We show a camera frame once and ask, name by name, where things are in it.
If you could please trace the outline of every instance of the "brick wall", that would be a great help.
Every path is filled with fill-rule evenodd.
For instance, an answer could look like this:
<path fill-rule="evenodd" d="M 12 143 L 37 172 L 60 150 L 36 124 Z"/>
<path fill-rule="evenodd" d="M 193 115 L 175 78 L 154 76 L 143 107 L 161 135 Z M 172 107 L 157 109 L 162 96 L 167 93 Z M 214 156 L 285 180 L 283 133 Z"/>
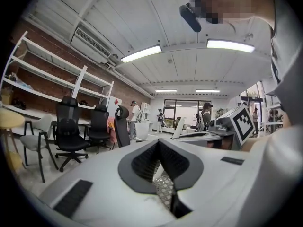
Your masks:
<path fill-rule="evenodd" d="M 141 102 L 150 103 L 150 99 L 141 94 L 140 92 L 136 91 L 132 87 L 128 86 L 124 82 L 120 81 L 118 78 L 112 76 L 111 74 L 107 73 L 105 70 L 97 67 L 96 65 L 92 64 L 90 61 L 86 60 L 79 54 L 77 54 L 72 49 L 68 48 L 64 44 L 60 43 L 56 39 L 52 38 L 48 34 L 44 33 L 40 29 L 36 28 L 32 24 L 21 20 L 20 23 L 16 26 L 15 31 L 12 34 L 13 42 L 17 43 L 19 38 L 23 35 L 25 31 L 28 31 L 27 38 L 31 41 L 37 43 L 41 47 L 49 50 L 50 52 L 60 56 L 61 58 L 67 60 L 68 62 L 72 63 L 73 65 L 83 68 L 86 65 L 87 72 L 99 77 L 105 81 L 111 82 L 114 81 L 114 86 L 112 89 L 111 95 L 117 98 L 122 99 L 122 105 L 128 108 L 129 110 L 132 108 L 130 106 L 131 101 L 135 100 L 138 105 L 141 105 Z M 20 46 L 17 53 L 21 55 L 24 51 L 24 46 Z M 46 71 L 52 75 L 55 75 L 59 78 L 62 78 L 68 82 L 75 83 L 76 76 L 30 54 L 27 53 L 24 57 L 24 61 L 28 62 L 29 64 L 36 66 L 43 71 Z M 62 98 L 64 95 L 71 95 L 71 90 L 63 87 L 61 85 L 55 84 L 51 81 L 43 79 L 39 76 L 36 76 L 26 70 L 18 68 L 18 66 L 13 63 L 10 66 L 10 71 L 17 72 L 17 76 L 24 81 L 25 83 L 31 85 L 34 90 L 57 97 Z M 95 84 L 92 84 L 87 81 L 82 81 L 82 87 L 102 92 L 102 87 L 98 87 Z M 19 97 L 22 101 L 24 101 L 28 108 L 35 108 L 39 110 L 43 110 L 50 113 L 55 113 L 55 103 L 51 100 L 41 98 L 39 96 L 30 94 L 25 92 L 24 90 L 20 90 L 18 88 L 15 89 L 14 97 Z M 78 93 L 77 100 L 86 100 L 89 104 L 94 105 L 98 104 L 99 98 L 95 98 L 86 94 Z M 89 110 L 82 109 L 83 115 L 82 117 L 89 117 Z"/>

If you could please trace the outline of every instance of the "ceiling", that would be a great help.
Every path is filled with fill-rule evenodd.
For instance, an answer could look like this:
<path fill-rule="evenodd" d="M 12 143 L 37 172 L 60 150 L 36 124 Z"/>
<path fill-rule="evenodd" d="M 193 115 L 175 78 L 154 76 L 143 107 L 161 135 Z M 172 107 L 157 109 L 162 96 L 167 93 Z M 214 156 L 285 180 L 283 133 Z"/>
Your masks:
<path fill-rule="evenodd" d="M 120 72 L 150 94 L 176 89 L 201 97 L 197 89 L 220 89 L 216 98 L 231 98 L 270 74 L 270 33 L 260 19 L 212 25 L 201 20 L 195 33 L 179 15 L 189 0 L 38 0 L 27 15 L 54 36 L 70 43 L 78 26 L 101 40 L 118 60 Z M 246 42 L 253 53 L 206 49 L 209 38 Z M 160 44 L 162 53 L 122 63 L 120 58 Z"/>

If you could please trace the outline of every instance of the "air conditioner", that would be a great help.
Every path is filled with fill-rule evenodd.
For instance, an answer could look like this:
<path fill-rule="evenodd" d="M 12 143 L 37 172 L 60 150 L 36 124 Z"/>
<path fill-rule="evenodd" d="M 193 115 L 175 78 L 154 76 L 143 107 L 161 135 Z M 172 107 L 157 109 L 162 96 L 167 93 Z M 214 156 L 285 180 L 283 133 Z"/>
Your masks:
<path fill-rule="evenodd" d="M 71 40 L 71 45 L 99 64 L 107 63 L 107 58 L 111 56 L 111 53 L 102 46 L 101 43 L 80 28 L 77 28 L 74 37 Z"/>

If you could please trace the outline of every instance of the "desk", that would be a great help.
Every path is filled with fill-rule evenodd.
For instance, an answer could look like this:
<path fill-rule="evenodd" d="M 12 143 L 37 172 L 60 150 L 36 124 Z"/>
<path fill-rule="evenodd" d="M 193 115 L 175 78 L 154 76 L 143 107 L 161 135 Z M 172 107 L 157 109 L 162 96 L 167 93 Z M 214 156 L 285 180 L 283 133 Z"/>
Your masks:
<path fill-rule="evenodd" d="M 22 160 L 19 156 L 14 135 L 11 129 L 21 126 L 24 123 L 24 120 L 25 119 L 22 115 L 4 108 L 0 108 L 0 130 L 4 135 L 6 154 L 8 156 L 7 159 L 11 160 L 11 162 L 9 162 L 9 165 L 12 166 L 15 170 L 18 169 L 18 166 L 20 165 L 20 163 L 22 163 Z M 9 152 L 7 129 L 9 129 L 13 145 L 18 155 L 14 154 L 13 152 Z"/>

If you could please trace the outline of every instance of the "white floor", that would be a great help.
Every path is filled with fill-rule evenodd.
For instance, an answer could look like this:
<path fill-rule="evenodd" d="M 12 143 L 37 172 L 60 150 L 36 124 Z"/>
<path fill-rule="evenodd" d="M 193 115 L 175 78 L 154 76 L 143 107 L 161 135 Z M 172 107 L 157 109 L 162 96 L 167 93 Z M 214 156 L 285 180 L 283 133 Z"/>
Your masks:
<path fill-rule="evenodd" d="M 167 133 L 162 133 L 158 134 L 156 132 L 152 132 L 150 134 L 154 134 L 159 136 L 159 138 L 171 138 L 172 134 L 167 134 Z M 21 141 L 19 140 L 18 135 L 15 135 L 15 142 L 19 151 L 19 154 L 21 155 L 21 158 L 24 161 L 24 151 L 23 151 L 23 145 Z M 51 151 L 53 153 L 53 156 L 55 156 L 56 153 L 63 152 L 60 150 L 57 150 L 57 146 L 54 144 L 50 144 Z M 9 150 L 10 151 L 15 151 L 12 140 L 9 137 Z M 106 148 L 99 148 L 99 154 L 105 153 L 109 151 Z M 88 153 L 89 158 L 93 157 L 96 155 L 97 148 L 96 147 L 91 147 L 87 148 L 87 151 L 78 151 L 79 153 Z M 61 173 L 59 170 L 56 170 L 55 166 L 53 165 L 53 162 L 50 158 L 50 155 L 48 153 L 47 149 L 42 149 L 41 150 L 42 154 L 42 168 L 43 168 L 43 173 L 44 173 L 44 178 L 45 178 L 45 183 L 42 183 L 40 171 L 39 171 L 39 164 L 38 164 L 38 153 L 37 152 L 32 152 L 27 149 L 27 163 L 28 166 L 26 166 L 26 169 L 23 167 L 19 169 L 17 172 L 18 178 L 22 184 L 22 186 L 32 192 L 34 195 L 39 197 L 39 195 L 46 189 L 47 186 L 49 186 L 53 181 L 64 175 L 65 173 L 69 172 L 71 169 L 74 167 L 78 166 L 79 163 L 71 160 L 65 167 L 64 167 L 64 172 Z M 84 157 L 80 158 L 81 161 L 89 160 L 85 159 Z M 59 157 L 58 159 L 55 158 L 55 161 L 57 163 L 57 166 L 60 167 L 62 163 L 64 162 L 66 158 L 65 157 Z"/>

